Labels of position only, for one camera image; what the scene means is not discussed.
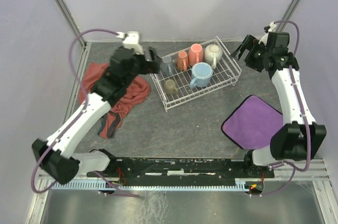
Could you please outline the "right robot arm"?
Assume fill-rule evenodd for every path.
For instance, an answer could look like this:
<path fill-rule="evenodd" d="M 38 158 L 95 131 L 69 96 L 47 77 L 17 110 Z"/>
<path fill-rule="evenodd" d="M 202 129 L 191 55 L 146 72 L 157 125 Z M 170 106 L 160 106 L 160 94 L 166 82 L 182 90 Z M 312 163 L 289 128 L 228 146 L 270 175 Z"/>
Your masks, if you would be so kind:
<path fill-rule="evenodd" d="M 256 166 L 290 165 L 304 172 L 316 155 L 326 128 L 311 114 L 300 82 L 299 64 L 288 50 L 287 32 L 268 32 L 261 42 L 248 34 L 231 57 L 239 60 L 248 51 L 244 61 L 258 72 L 266 70 L 275 86 L 283 114 L 282 128 L 271 138 L 269 146 L 252 150 Z"/>

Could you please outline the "grey blue mug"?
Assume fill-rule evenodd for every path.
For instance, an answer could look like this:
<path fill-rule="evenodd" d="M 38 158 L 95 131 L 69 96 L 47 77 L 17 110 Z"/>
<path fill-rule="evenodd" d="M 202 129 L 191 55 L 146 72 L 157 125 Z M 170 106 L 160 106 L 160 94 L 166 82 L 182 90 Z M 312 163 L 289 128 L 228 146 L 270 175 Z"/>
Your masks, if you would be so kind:
<path fill-rule="evenodd" d="M 174 66 L 173 66 L 173 61 L 171 57 L 162 58 L 161 69 L 166 75 L 168 76 L 173 75 Z"/>

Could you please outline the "olive green small cup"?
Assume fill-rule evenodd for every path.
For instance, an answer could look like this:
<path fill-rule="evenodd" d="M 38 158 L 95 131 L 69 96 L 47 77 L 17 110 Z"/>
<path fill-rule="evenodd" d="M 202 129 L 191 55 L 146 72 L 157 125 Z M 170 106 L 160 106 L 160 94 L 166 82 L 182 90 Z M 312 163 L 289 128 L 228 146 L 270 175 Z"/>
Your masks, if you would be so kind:
<path fill-rule="evenodd" d="M 178 88 L 174 80 L 168 79 L 164 82 L 163 88 L 166 94 L 173 95 L 178 93 Z"/>

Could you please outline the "large pink mug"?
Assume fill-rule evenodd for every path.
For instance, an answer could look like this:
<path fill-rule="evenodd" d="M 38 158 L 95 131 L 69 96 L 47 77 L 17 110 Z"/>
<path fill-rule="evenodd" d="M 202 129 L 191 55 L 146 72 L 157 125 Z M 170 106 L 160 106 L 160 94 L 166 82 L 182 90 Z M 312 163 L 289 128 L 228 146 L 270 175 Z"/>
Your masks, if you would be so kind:
<path fill-rule="evenodd" d="M 198 43 L 191 45 L 189 52 L 188 52 L 189 65 L 193 67 L 196 63 L 202 62 L 203 56 L 204 56 L 204 53 L 203 53 L 202 45 Z"/>

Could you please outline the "light blue mug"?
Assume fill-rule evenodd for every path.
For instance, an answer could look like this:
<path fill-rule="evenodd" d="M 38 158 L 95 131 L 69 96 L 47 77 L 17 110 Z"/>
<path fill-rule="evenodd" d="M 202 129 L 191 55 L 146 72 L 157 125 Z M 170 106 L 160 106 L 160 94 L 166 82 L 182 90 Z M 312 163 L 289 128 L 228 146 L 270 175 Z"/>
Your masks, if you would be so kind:
<path fill-rule="evenodd" d="M 190 88 L 203 88 L 209 84 L 213 75 L 213 69 L 208 63 L 199 62 L 192 67 L 191 74 L 192 80 L 189 84 Z"/>

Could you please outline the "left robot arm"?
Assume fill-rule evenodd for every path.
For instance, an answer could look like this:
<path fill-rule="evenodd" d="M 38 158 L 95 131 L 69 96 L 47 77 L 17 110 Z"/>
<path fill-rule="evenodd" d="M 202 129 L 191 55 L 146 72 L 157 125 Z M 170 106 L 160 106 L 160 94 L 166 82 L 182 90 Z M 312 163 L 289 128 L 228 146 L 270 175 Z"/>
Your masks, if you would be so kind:
<path fill-rule="evenodd" d="M 108 113 L 127 93 L 127 88 L 140 74 L 159 73 L 161 58 L 153 47 L 148 48 L 151 60 L 134 49 L 119 47 L 110 57 L 109 66 L 85 95 L 73 115 L 47 139 L 36 139 L 32 151 L 40 167 L 59 184 L 67 184 L 78 173 L 103 171 L 110 156 L 103 151 L 80 154 L 74 150 L 89 129 Z"/>

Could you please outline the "cream speckled mug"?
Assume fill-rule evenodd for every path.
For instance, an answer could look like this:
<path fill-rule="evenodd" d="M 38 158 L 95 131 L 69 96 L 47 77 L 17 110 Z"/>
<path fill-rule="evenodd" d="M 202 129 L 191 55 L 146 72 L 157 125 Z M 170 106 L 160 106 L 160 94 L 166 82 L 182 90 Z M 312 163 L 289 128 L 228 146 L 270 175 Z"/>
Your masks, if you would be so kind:
<path fill-rule="evenodd" d="M 223 51 L 217 44 L 210 44 L 204 49 L 204 61 L 213 69 L 216 69 L 217 63 L 221 60 Z"/>

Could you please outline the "white wire dish rack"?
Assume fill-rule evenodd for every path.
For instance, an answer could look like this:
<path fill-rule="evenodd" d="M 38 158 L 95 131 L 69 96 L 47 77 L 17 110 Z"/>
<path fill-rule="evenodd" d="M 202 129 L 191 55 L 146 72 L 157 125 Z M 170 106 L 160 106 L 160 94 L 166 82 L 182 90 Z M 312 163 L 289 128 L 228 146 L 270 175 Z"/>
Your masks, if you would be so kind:
<path fill-rule="evenodd" d="M 176 66 L 178 55 L 176 51 L 167 55 L 174 64 L 171 76 L 163 70 L 160 70 L 158 74 L 151 74 L 165 111 L 221 88 L 236 85 L 242 70 L 237 62 L 230 57 L 229 50 L 218 36 L 202 42 L 201 46 L 207 48 L 212 44 L 218 45 L 222 51 L 222 58 L 216 68 L 208 66 L 205 62 L 200 62 L 196 66 L 188 67 L 186 71 L 182 71 Z"/>

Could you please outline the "small pink printed mug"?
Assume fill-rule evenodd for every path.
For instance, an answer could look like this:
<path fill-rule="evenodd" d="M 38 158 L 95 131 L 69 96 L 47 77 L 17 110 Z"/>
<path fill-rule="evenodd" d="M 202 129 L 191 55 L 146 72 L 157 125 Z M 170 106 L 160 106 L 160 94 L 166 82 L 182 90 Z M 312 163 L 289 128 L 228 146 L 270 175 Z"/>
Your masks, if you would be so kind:
<path fill-rule="evenodd" d="M 189 67 L 189 57 L 185 51 L 180 51 L 177 54 L 176 66 L 182 70 L 187 71 Z"/>

